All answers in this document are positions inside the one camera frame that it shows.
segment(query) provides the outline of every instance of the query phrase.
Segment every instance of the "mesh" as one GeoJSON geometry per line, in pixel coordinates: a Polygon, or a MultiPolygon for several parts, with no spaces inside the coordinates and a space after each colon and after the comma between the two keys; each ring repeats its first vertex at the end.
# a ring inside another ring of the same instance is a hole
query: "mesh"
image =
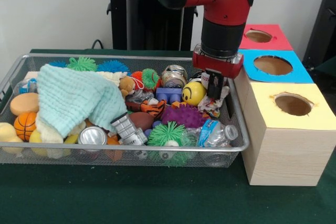
{"type": "MultiPolygon", "coordinates": [[[[90,56],[96,60],[97,64],[108,60],[106,57],[90,56]]],[[[178,64],[184,67],[188,76],[192,76],[198,69],[193,68],[190,59],[173,60],[172,58],[125,58],[112,57],[126,64],[132,72],[139,71],[145,68],[152,68],[158,73],[161,73],[168,65],[178,64]]],[[[63,60],[68,62],[69,57],[28,57],[22,59],[18,68],[11,74],[10,84],[12,88],[21,80],[24,79],[28,71],[38,71],[44,64],[63,60]]],[[[9,109],[9,103],[4,111],[0,114],[0,122],[14,123],[15,117],[9,109]]],[[[221,108],[221,116],[219,120],[227,125],[232,124],[238,129],[238,138],[231,142],[232,147],[241,147],[244,144],[242,133],[239,127],[238,118],[234,111],[232,99],[226,99],[221,108]]],[[[11,147],[11,151],[17,150],[18,147],[11,147]]],[[[0,151],[0,163],[8,164],[59,164],[59,165],[120,165],[120,166],[183,166],[183,167],[229,167],[238,152],[198,152],[198,151],[147,151],[146,146],[136,147],[137,150],[115,150],[113,145],[109,146],[108,150],[97,150],[95,152],[88,151],[89,148],[74,149],[67,148],[21,148],[19,154],[9,154],[4,150],[0,151]]]]}

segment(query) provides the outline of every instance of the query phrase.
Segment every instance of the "smiley face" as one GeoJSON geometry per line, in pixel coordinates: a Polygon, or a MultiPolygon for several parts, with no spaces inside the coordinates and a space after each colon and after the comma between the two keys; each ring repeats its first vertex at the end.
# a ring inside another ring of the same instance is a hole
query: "smiley face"
{"type": "Polygon", "coordinates": [[[182,90],[182,99],[186,103],[197,106],[206,94],[206,90],[199,82],[190,82],[182,90]]]}

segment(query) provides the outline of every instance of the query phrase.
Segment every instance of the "purple spiky ball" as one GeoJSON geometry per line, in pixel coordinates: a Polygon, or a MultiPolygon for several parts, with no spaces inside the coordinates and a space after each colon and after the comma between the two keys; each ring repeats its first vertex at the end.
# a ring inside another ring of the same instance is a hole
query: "purple spiky ball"
{"type": "Polygon", "coordinates": [[[179,108],[173,109],[168,107],[161,117],[163,124],[168,122],[176,122],[178,125],[184,125],[186,128],[202,127],[206,119],[202,117],[202,113],[197,107],[189,104],[181,104],[179,108]]]}

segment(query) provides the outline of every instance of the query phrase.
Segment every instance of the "teddy bear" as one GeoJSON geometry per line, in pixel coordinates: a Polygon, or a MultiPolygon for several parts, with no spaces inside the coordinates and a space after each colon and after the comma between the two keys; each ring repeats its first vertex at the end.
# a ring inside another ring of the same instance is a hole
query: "teddy bear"
{"type": "Polygon", "coordinates": [[[121,91],[122,97],[125,100],[125,97],[129,94],[134,94],[135,81],[131,77],[125,76],[124,78],[120,79],[119,89],[121,91]]]}

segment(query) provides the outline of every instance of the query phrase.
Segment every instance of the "green spiky ball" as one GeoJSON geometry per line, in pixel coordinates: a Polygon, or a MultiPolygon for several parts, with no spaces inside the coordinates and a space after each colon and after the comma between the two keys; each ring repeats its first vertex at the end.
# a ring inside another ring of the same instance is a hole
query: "green spiky ball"
{"type": "Polygon", "coordinates": [[[146,68],[142,71],[142,82],[146,89],[155,90],[160,76],[154,69],[146,68]]]}
{"type": "Polygon", "coordinates": [[[168,125],[160,124],[156,126],[148,137],[148,145],[150,146],[164,146],[169,140],[181,144],[181,136],[184,131],[184,126],[178,126],[176,122],[168,122],[168,125]]]}
{"type": "Polygon", "coordinates": [[[70,68],[72,70],[76,71],[97,71],[97,64],[95,60],[88,58],[88,57],[83,57],[80,56],[78,60],[75,58],[70,58],[69,59],[70,63],[67,65],[67,68],[70,68]]]}
{"type": "MultiPolygon", "coordinates": [[[[160,124],[156,126],[148,137],[148,145],[164,146],[169,140],[176,141],[179,146],[182,146],[181,136],[184,132],[184,126],[178,126],[176,122],[168,122],[168,125],[160,124]]],[[[174,152],[170,159],[164,160],[167,166],[184,166],[189,159],[187,152],[174,152]]],[[[149,153],[149,158],[155,162],[162,162],[160,152],[153,151],[149,153]]]]}

